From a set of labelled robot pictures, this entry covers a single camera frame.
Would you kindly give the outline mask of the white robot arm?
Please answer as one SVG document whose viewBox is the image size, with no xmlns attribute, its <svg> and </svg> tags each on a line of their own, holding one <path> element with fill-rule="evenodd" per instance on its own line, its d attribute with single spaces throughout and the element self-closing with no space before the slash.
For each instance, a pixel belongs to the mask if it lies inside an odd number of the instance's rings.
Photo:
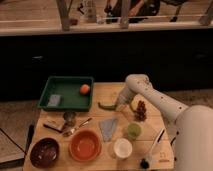
<svg viewBox="0 0 213 171">
<path fill-rule="evenodd" d="M 130 104 L 138 94 L 176 125 L 175 171 L 213 171 L 213 109 L 188 106 L 157 91 L 145 74 L 126 77 L 116 105 Z"/>
</svg>

